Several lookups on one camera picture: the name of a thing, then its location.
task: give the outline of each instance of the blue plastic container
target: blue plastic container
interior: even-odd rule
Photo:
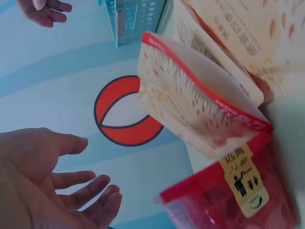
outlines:
[[[166,0],[106,0],[116,48],[156,32]]]

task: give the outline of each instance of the sticker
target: sticker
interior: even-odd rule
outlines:
[[[251,160],[252,156],[249,146],[244,145],[219,161],[224,169],[224,178],[247,218],[252,217],[269,201],[269,194]]]

